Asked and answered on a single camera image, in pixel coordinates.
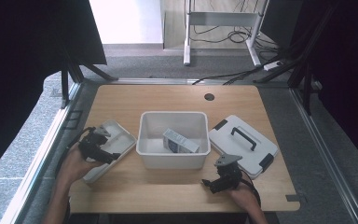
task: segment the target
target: white plastic box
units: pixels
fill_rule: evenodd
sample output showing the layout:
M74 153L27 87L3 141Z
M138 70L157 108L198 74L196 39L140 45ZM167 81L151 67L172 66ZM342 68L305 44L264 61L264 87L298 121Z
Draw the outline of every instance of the white plastic box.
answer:
M196 153L173 153L163 145L171 129L200 146ZM136 151L148 169L200 169L211 152L208 119L191 111L148 111L141 116Z

